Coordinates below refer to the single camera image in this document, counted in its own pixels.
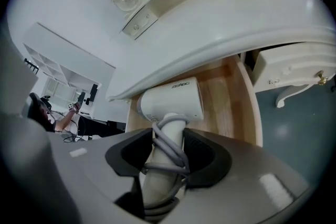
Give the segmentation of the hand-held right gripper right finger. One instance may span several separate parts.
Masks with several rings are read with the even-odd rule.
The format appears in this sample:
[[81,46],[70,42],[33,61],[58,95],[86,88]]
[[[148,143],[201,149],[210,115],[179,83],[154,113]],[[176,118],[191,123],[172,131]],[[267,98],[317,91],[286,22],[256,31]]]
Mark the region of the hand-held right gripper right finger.
[[187,189],[162,223],[285,223],[312,195],[298,172],[260,146],[196,129],[185,134],[217,144],[232,165],[215,185]]

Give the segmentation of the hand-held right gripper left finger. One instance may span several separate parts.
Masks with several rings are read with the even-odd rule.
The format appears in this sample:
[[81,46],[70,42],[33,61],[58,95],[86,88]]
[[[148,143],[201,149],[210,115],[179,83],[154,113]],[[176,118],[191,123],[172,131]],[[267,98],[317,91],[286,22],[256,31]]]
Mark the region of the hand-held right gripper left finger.
[[139,173],[150,154],[151,129],[75,143],[48,137],[75,223],[145,223]]

